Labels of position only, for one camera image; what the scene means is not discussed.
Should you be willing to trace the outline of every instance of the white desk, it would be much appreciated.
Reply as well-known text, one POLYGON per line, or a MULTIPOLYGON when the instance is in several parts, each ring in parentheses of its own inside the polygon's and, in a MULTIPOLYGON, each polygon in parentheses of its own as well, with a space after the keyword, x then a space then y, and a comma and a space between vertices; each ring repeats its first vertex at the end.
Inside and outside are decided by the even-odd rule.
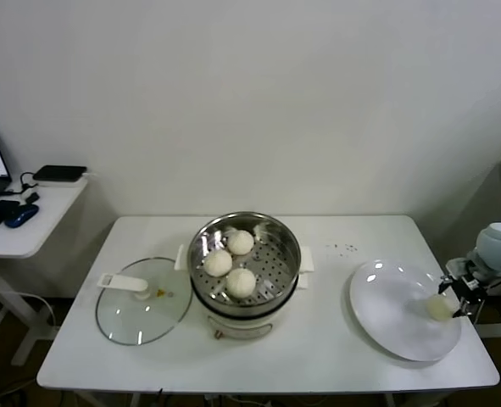
MULTIPOLYGON (((0 258, 25 259, 37 253, 73 202, 81 195, 86 184, 87 181, 81 179, 71 187, 37 187, 36 191, 40 196, 36 203, 40 208, 37 215, 16 229, 0 225, 0 258)), ((11 187, 18 190, 20 184, 15 182, 11 187)), ((17 200, 16 197, 0 199, 17 200)), ((9 310, 30 328, 12 360, 13 365, 23 365, 35 342, 42 339, 52 340, 57 328, 45 323, 48 317, 46 309, 37 313, 20 296, 3 293, 7 291, 13 289, 0 277, 0 302, 5 307, 0 311, 0 323, 9 310)))
POLYGON ((97 329, 98 277, 132 261, 174 258, 209 218, 125 217, 111 230, 44 360, 41 386, 147 393, 389 393, 486 387, 499 375, 468 319, 437 363, 401 360, 370 339, 347 302, 349 277, 371 259, 398 259, 442 274, 406 216, 290 216, 280 220, 310 246, 316 272, 294 293, 278 329, 254 341, 216 340, 195 298, 167 336, 139 347, 97 329), (346 245, 357 248, 349 250, 346 245))

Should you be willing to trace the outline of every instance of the perforated steamer tray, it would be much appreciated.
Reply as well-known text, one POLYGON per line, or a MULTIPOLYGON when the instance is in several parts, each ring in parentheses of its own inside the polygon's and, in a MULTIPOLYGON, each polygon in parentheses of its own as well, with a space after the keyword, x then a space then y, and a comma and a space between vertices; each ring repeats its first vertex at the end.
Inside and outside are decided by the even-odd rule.
MULTIPOLYGON (((178 267, 184 267, 183 261, 177 260, 178 267)), ((254 212, 228 214, 209 222, 192 239, 186 262, 198 299, 220 315, 233 318, 255 318, 279 308, 289 299, 303 271, 301 248, 292 232, 280 221, 254 212), (253 295, 245 299, 230 296, 225 276, 215 278, 203 269, 204 259, 212 250, 226 248, 233 229, 249 231, 256 237, 249 254, 232 255, 232 269, 244 267, 256 276, 253 295)))

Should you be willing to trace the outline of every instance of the white wall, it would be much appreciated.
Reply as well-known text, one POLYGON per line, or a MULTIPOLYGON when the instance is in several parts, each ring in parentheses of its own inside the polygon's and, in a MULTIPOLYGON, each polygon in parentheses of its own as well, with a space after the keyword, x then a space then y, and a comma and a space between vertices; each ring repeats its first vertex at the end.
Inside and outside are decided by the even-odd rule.
MULTIPOLYGON (((237 209, 444 245, 501 158, 501 1, 0 0, 0 136, 16 170, 97 173, 70 256, 115 214, 237 209)), ((70 295, 64 256, 33 266, 70 295)))

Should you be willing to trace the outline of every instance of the computer mouse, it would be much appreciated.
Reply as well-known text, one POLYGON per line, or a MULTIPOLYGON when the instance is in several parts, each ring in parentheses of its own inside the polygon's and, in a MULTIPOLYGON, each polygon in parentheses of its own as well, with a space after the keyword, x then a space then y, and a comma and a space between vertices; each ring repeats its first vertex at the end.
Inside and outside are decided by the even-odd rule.
POLYGON ((11 214, 3 223, 5 223, 5 226, 11 228, 22 226, 38 211, 39 207, 37 205, 34 205, 33 203, 20 205, 18 208, 14 209, 13 212, 11 212, 11 214))

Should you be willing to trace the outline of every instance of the glass lid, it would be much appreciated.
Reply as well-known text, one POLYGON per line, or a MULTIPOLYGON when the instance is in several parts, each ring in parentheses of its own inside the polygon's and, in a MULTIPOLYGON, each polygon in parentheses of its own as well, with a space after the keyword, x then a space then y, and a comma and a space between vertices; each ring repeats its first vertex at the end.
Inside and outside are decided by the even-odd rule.
POLYGON ((142 259, 127 265, 114 278, 117 276, 143 279, 148 289, 144 296, 114 284, 111 287, 118 289, 103 289, 97 300, 96 322, 112 342, 143 345, 155 341, 184 318, 192 302, 190 277, 175 270, 172 259, 142 259))

